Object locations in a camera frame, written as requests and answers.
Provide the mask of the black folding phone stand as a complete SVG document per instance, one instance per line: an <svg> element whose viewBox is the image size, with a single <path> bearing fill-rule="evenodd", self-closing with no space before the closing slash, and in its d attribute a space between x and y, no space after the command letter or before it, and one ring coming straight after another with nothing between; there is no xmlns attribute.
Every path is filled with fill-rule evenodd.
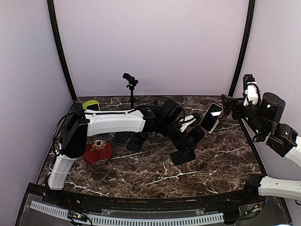
<svg viewBox="0 0 301 226"><path fill-rule="evenodd" d="M185 155L181 155L179 151L176 151L176 152L173 152L170 154L170 158L172 160L172 163L175 166L178 166L178 165L182 165L184 163L195 160L196 155L194 152L188 152Z"/></svg>

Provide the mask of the white-cased smartphone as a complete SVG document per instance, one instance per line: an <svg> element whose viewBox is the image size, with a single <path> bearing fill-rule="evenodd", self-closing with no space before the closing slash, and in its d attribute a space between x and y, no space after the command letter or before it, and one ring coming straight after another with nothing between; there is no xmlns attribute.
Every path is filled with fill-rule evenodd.
<svg viewBox="0 0 301 226"><path fill-rule="evenodd" d="M214 128L215 124L217 123L221 113L222 113L222 108L215 103L211 103L200 123L200 126L204 130L210 132Z"/></svg>

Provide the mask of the white phone stand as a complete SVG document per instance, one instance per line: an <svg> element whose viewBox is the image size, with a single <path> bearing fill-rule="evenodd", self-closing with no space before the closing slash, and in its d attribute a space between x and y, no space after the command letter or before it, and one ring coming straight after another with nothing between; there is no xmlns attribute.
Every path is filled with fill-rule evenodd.
<svg viewBox="0 0 301 226"><path fill-rule="evenodd" d="M217 127L218 124L219 124L219 120L217 120L217 121L215 122L215 124L213 125L213 127L211 128L211 130L208 131L208 133L209 133L209 134L212 134L212 132L215 130L215 128Z"/></svg>

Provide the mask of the black smartphone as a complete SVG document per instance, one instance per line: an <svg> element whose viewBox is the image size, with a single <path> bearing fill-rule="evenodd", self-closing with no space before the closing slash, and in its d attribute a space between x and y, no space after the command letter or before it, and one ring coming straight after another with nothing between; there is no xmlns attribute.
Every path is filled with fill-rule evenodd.
<svg viewBox="0 0 301 226"><path fill-rule="evenodd" d="M139 152L147 138L148 133L133 133L126 148L130 151Z"/></svg>
<svg viewBox="0 0 301 226"><path fill-rule="evenodd" d="M197 145L206 135L200 125L196 125L189 133L193 141Z"/></svg>

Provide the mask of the large blue-edged smartphone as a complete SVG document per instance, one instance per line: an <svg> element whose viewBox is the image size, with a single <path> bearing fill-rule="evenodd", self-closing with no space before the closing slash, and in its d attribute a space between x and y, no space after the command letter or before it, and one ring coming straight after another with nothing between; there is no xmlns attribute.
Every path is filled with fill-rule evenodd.
<svg viewBox="0 0 301 226"><path fill-rule="evenodd" d="M131 132L117 132L112 142L116 145L124 145L127 142L130 135Z"/></svg>

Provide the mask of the tall black clamp phone stand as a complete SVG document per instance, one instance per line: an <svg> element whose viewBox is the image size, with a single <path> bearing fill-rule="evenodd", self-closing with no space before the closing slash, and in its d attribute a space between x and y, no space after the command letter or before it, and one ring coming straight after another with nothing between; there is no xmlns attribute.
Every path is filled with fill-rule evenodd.
<svg viewBox="0 0 301 226"><path fill-rule="evenodd" d="M130 90L130 105L131 109L134 109L134 104L136 102L136 98L134 97L134 89L139 81L128 73L124 73L122 78L128 81L127 88Z"/></svg>

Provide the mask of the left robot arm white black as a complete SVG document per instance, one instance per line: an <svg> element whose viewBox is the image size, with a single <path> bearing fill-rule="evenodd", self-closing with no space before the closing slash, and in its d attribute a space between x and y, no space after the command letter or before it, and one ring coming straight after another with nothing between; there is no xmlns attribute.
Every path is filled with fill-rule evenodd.
<svg viewBox="0 0 301 226"><path fill-rule="evenodd" d="M87 137L105 133L131 132L127 149L138 152L148 133L160 133L169 138L176 148L170 157L174 165L180 165L196 158L194 150L203 137L203 130L196 125L196 114L177 120L183 109L168 99L162 106L141 105L123 111L76 110L66 114L61 135L54 134L53 141L58 143L54 150L57 159L48 178L48 198L56 205L66 202L64 187L66 176L73 163L86 151ZM195 127L186 133L190 125Z"/></svg>

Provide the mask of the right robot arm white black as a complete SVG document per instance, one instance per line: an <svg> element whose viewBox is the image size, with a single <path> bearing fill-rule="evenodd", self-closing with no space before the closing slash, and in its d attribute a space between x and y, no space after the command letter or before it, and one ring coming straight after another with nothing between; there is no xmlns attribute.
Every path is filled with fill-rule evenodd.
<svg viewBox="0 0 301 226"><path fill-rule="evenodd" d="M253 142L265 142L281 157L301 164L301 137L292 127L280 123L285 101L277 95L266 92L257 104L247 98L232 98L222 95L223 112L233 119L243 119L254 132ZM250 204L258 196L275 196L299 201L300 181L271 178L252 174L240 193L240 200Z"/></svg>

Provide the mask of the lime green phone holder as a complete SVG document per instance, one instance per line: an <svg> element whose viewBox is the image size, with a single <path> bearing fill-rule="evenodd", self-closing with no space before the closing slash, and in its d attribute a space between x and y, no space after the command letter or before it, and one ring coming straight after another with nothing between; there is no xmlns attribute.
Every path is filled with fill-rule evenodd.
<svg viewBox="0 0 301 226"><path fill-rule="evenodd" d="M99 102L97 100L88 100L82 105L82 107L84 110L87 110L86 107L92 104L99 104Z"/></svg>

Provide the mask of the red floral plate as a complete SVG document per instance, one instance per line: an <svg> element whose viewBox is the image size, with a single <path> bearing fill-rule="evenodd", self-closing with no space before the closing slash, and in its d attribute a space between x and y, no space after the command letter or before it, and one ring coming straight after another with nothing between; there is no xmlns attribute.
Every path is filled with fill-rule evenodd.
<svg viewBox="0 0 301 226"><path fill-rule="evenodd" d="M112 155L112 145L106 140L97 139L87 144L83 159L88 165L100 166L106 164Z"/></svg>

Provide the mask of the right black frame post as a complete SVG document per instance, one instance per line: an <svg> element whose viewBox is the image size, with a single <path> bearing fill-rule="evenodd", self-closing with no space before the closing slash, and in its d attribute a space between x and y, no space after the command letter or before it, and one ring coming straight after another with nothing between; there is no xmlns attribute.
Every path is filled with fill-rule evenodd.
<svg viewBox="0 0 301 226"><path fill-rule="evenodd" d="M246 14L246 22L245 22L245 27L244 27L244 32L243 32L243 38L241 42L241 47L238 55L238 60L237 64L235 67L235 71L233 74L233 78L230 84L230 89L228 91L228 96L233 96L235 94L238 80L241 74L242 66L244 63L244 59L246 56L246 51L248 47L248 42L249 42L249 37L251 33L251 28L252 28L252 23L253 23L253 15L255 11L255 3L256 0L249 0L248 1L248 8L247 8L247 14Z"/></svg>

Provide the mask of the black frame post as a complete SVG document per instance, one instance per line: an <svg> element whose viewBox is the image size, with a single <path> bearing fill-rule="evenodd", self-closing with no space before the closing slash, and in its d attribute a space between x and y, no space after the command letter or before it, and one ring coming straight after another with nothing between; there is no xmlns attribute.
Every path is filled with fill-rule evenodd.
<svg viewBox="0 0 301 226"><path fill-rule="evenodd" d="M251 28L252 28L252 23L253 23L253 15L255 11L255 3L256 0L249 0L248 1L248 8L247 8L247 14L246 14L246 22L245 22L245 27L244 27L244 32L243 32L243 38L241 42L241 47L238 55L238 60L237 64L235 67L235 71L233 74L233 78L230 84L230 89L228 91L228 96L233 96L235 94L238 80L241 74L242 66L244 63L244 59L246 56L246 51L248 47L248 42L249 42L249 37L251 33Z"/></svg>
<svg viewBox="0 0 301 226"><path fill-rule="evenodd" d="M48 5L48 13L49 13L52 32L53 32L53 37L55 40L57 54L59 57L59 61L61 64L61 68L63 71L64 79L67 84L68 91L70 93L71 99L74 102L77 99L77 95L75 92L74 85L71 81L70 72L68 69L68 65L67 65L64 50L63 50L63 45L62 45L62 41L61 41L61 37L60 37L60 33L59 33L59 27L58 27L57 18L56 18L56 13L55 13L55 2L53 0L47 0L47 5Z"/></svg>

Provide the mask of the left black frame post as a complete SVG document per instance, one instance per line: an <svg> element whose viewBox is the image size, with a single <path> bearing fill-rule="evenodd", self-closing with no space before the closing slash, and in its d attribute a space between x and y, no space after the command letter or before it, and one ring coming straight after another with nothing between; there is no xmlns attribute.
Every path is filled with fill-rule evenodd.
<svg viewBox="0 0 301 226"><path fill-rule="evenodd" d="M60 37L60 33L59 33L59 27L58 27L57 18L56 18L56 13L55 13L55 2L53 0L47 0L47 5L48 5L48 13L49 13L52 32L53 32L53 37L55 40L57 54L59 57L59 61L61 64L61 68L63 71L64 79L67 84L68 91L70 93L71 99L74 102L77 99L77 95L75 92L74 85L71 81L70 72L68 69L68 65L67 65L64 50L63 50L63 45L62 45L62 41L61 41L61 37Z"/></svg>

